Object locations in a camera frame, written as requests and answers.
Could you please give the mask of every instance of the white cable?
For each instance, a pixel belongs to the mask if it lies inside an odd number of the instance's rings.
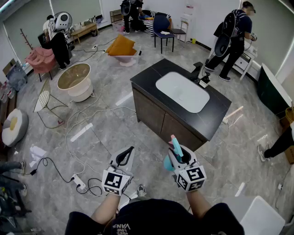
[[[100,56],[99,56],[99,58],[98,58],[98,61],[97,61],[97,68],[98,68],[98,62],[99,62],[99,60],[100,60],[100,57],[101,57],[103,54],[104,54],[104,53],[101,53]],[[75,112],[72,116],[70,116],[70,118],[69,118],[68,121],[67,121],[67,126],[66,126],[66,129],[65,129],[65,141],[64,141],[64,144],[65,144],[65,148],[66,148],[66,150],[68,151],[68,153],[70,154],[70,156],[72,157],[73,160],[77,161],[78,163],[80,163],[80,164],[82,164],[82,165],[84,166],[84,169],[83,169],[81,172],[76,173],[76,175],[81,174],[81,173],[83,173],[83,172],[85,171],[85,168],[86,168],[85,165],[87,165],[92,171],[94,171],[94,172],[96,172],[96,173],[98,173],[98,174],[101,174],[101,173],[100,173],[100,172],[97,172],[96,170],[94,170],[89,164],[87,164],[87,163],[81,161],[81,160],[80,160],[75,154],[73,154],[73,153],[71,153],[71,152],[69,151],[69,149],[68,149],[68,145],[67,145],[67,136],[68,136],[69,132],[70,132],[75,126],[77,126],[77,125],[82,125],[83,123],[85,123],[88,119],[90,119],[90,118],[92,118],[93,116],[95,116],[96,113],[98,113],[98,112],[113,111],[113,110],[120,109],[120,108],[127,108],[127,109],[130,109],[131,111],[136,112],[135,110],[133,110],[133,109],[131,109],[131,108],[129,108],[129,107],[123,106],[123,107],[117,107],[117,108],[114,108],[114,109],[108,109],[108,110],[97,110],[97,111],[95,111],[90,117],[88,117],[88,115],[87,115],[86,113],[84,113],[83,111],[86,110],[87,108],[91,107],[92,105],[94,105],[94,104],[100,99],[101,94],[102,94],[102,85],[101,85],[101,78],[100,78],[100,76],[99,76],[99,82],[100,82],[100,88],[101,88],[101,89],[100,89],[100,95],[98,96],[98,98],[97,98],[92,104],[90,104],[90,105],[88,105],[86,108],[84,108],[83,110],[81,110],[81,111],[77,111],[77,112]],[[84,119],[82,119],[81,121],[78,122],[78,116],[79,116],[80,113],[86,115],[86,117],[84,117]],[[75,114],[78,114],[77,117],[76,117],[76,123],[75,123],[75,125],[73,125],[73,126],[71,127],[71,129],[70,129],[69,131],[67,131],[67,130],[68,130],[68,123],[69,123],[69,120],[70,120]],[[105,194],[101,194],[101,195],[93,195],[92,193],[90,193],[90,194],[91,194],[92,196],[102,196],[102,195],[105,195]]]

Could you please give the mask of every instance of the bathroom vanity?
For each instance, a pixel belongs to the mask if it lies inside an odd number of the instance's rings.
[[[192,151],[210,141],[231,101],[210,85],[189,80],[191,73],[163,59],[131,78],[137,120],[166,143],[174,134]]]

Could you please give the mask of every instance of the drawer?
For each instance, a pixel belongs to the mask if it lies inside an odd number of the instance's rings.
[[[237,65],[238,67],[240,67],[241,69],[245,70],[248,62],[246,60],[244,60],[243,58],[238,58],[237,61],[235,62],[235,65]]]

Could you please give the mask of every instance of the person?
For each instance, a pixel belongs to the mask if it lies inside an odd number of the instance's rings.
[[[263,149],[261,145],[258,145],[258,153],[262,162],[270,161],[272,157],[279,155],[280,153],[287,150],[290,146],[294,145],[294,123],[286,129],[286,131],[277,139],[272,148],[269,149],[269,146],[266,146],[266,149]]]
[[[28,186],[26,184],[22,184],[2,175],[4,172],[14,169],[21,169],[20,173],[24,174],[25,167],[25,162],[0,162],[0,187],[20,190],[22,196],[26,196],[28,192]]]
[[[114,194],[108,194],[91,217],[71,212],[65,235],[244,235],[226,204],[211,207],[199,191],[187,193],[193,215],[177,202],[148,199],[143,185],[137,194],[118,214],[120,196]]]
[[[52,31],[51,26],[54,24],[54,17],[49,15],[47,21],[43,24],[43,31],[45,33],[46,41],[52,48],[55,58],[59,64],[59,70],[66,69],[67,65],[70,64],[68,46],[65,37],[61,31]]]
[[[234,63],[244,52],[244,38],[256,41],[256,39],[251,36],[252,21],[249,18],[249,16],[252,15],[253,12],[255,13],[253,5],[250,2],[245,1],[243,2],[243,7],[241,10],[233,10],[232,12],[235,15],[237,15],[237,18],[240,21],[238,23],[239,34],[237,37],[231,38],[231,46],[228,48],[228,50],[223,56],[214,56],[205,66],[206,69],[214,71],[215,67],[217,67],[227,57],[227,55],[230,54],[226,64],[224,65],[221,73],[219,74],[219,78],[227,82],[231,80],[231,78],[228,77],[230,69],[233,67]],[[222,25],[223,24],[220,24],[220,26],[218,27],[218,32],[215,32],[215,36],[220,36],[221,33],[219,32],[219,30],[222,28]]]
[[[140,30],[140,22],[139,22],[139,15],[145,16],[145,14],[142,11],[142,0],[136,0],[133,4],[130,6],[130,12],[127,16],[124,16],[124,34],[130,34],[130,26],[129,26],[129,18],[130,16],[133,18],[133,28],[135,32],[137,33]]]

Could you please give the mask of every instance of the pink chair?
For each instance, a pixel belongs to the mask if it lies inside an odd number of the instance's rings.
[[[40,82],[42,82],[40,73],[49,72],[50,78],[52,80],[50,70],[56,64],[56,59],[52,49],[36,47],[30,52],[29,56],[24,60],[25,62],[29,63],[30,66],[33,67],[35,73],[39,74]]]

